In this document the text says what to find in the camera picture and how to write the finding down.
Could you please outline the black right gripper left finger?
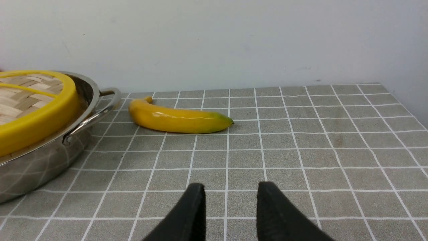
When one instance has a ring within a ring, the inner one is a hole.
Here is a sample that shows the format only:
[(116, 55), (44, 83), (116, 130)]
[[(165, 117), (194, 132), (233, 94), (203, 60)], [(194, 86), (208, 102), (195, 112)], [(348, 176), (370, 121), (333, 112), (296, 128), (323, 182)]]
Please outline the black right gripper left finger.
[(205, 241), (206, 197), (204, 185), (191, 183), (165, 218), (144, 241)]

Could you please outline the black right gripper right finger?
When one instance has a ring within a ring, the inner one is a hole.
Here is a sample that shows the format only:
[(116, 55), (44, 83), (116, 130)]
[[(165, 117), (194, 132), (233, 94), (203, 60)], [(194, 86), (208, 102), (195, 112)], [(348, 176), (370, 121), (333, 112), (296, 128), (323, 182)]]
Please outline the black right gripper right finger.
[(259, 241), (333, 240), (270, 181), (258, 185), (256, 228)]

